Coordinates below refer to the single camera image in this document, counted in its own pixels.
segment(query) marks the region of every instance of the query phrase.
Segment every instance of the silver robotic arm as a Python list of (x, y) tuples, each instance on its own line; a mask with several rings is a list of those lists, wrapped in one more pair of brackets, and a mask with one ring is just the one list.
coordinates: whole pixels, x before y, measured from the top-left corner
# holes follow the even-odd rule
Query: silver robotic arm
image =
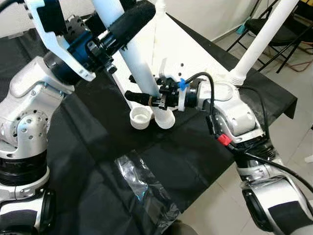
[(80, 80), (104, 69), (114, 73), (112, 56), (155, 14), (144, 0), (105, 28), (96, 13), (65, 23), (58, 0), (25, 0), (25, 8), (50, 52), (13, 77), (0, 103), (0, 234), (37, 234), (53, 225), (46, 162), (53, 113)]
[(161, 109), (178, 107), (183, 111), (193, 107), (207, 111), (210, 133), (234, 155), (243, 181), (242, 193), (255, 224), (276, 235), (313, 234), (311, 205), (283, 170), (268, 129), (263, 131), (253, 111), (240, 99), (239, 87), (226, 81), (213, 82), (205, 72), (180, 82), (175, 77), (178, 72), (164, 74), (170, 74), (166, 65), (160, 72), (161, 98), (132, 92), (126, 92), (125, 97)]
[(41, 57), (12, 79), (0, 103), (1, 231), (41, 232), (52, 225), (55, 193), (47, 189), (46, 135), (54, 111), (73, 91)]

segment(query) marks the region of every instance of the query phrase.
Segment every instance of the clear plastic bag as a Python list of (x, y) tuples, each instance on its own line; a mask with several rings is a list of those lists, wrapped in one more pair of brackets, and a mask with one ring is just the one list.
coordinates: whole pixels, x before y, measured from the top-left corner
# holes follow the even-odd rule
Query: clear plastic bag
[(180, 215), (176, 204), (135, 151), (115, 163), (158, 231), (163, 233)]

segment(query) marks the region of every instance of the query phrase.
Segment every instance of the black cable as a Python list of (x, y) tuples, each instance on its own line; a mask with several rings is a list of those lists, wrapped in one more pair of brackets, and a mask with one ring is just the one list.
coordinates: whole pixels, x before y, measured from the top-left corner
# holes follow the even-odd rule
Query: black cable
[(264, 103), (264, 100), (263, 100), (261, 93), (257, 89), (255, 89), (254, 87), (250, 87), (250, 86), (238, 86), (238, 88), (254, 91), (259, 96), (260, 101), (261, 101), (262, 110), (263, 110), (265, 135), (266, 135), (267, 139), (269, 139), (268, 114), (267, 114), (265, 103)]
[(190, 78), (188, 78), (185, 83), (189, 84), (191, 83), (193, 80), (195, 80), (196, 78), (200, 77), (200, 76), (206, 76), (209, 81), (210, 81), (210, 85), (211, 85), (211, 101), (210, 101), (210, 111), (209, 111), (209, 115), (211, 116), (213, 114), (213, 109), (214, 109), (214, 81), (213, 78), (211, 77), (210, 74), (208, 74), (207, 72), (198, 72), (195, 75), (191, 76)]
[(294, 172), (293, 170), (290, 170), (289, 168), (283, 166), (283, 165), (280, 165), (280, 164), (277, 164), (277, 163), (274, 163), (274, 162), (271, 162), (271, 161), (268, 161), (268, 160), (265, 160), (263, 158), (260, 158), (260, 157), (257, 157), (253, 154), (250, 154), (250, 153), (244, 153), (246, 156), (249, 156), (250, 158), (256, 160), (256, 161), (259, 161), (263, 164), (268, 164), (268, 165), (271, 165), (273, 167), (276, 167), (290, 175), (292, 175), (293, 177), (295, 177), (296, 179), (298, 179), (301, 183), (303, 183), (312, 193), (313, 193), (313, 187), (312, 185), (309, 184), (308, 181), (306, 181), (305, 179), (303, 179), (300, 175), (298, 175), (296, 172)]
[(23, 3), (22, 0), (4, 0), (2, 3), (0, 3), (0, 12), (16, 2)]

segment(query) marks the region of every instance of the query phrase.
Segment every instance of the white rod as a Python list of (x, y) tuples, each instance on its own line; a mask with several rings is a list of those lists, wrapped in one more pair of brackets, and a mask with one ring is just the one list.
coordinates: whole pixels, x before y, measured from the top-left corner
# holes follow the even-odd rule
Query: white rod
[(297, 5), (298, 0), (281, 0), (259, 34), (245, 52), (237, 66), (230, 71), (229, 78), (234, 85), (242, 85), (246, 75), (260, 57), (277, 31)]
[[(119, 0), (92, 0), (93, 5), (106, 28), (124, 14)], [(143, 93), (160, 96), (159, 88), (147, 62), (141, 56), (135, 40), (127, 44), (127, 49), (119, 51), (131, 71), (137, 85)], [(175, 124), (172, 111), (153, 108), (157, 124), (163, 128), (171, 128)]]

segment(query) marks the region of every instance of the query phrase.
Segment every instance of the black cloth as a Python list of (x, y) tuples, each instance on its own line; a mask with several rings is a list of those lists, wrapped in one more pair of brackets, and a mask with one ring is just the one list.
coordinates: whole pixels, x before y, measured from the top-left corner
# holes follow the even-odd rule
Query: black cloth
[[(196, 32), (183, 28), (227, 69), (236, 58)], [(10, 79), (46, 49), (34, 30), (15, 39), (0, 39), (0, 101)], [(296, 98), (255, 73), (247, 82), (261, 89), (270, 122), (294, 113)], [(243, 99), (262, 120), (259, 99)], [(175, 112), (176, 125), (161, 130), (152, 121), (143, 131), (129, 121), (129, 107), (106, 73), (81, 82), (56, 110), (48, 133), (50, 187), (57, 192), (54, 235), (152, 235), (156, 226), (124, 181), (116, 158), (135, 149), (181, 212), (186, 210), (232, 163), (231, 154), (210, 137), (205, 115)]]

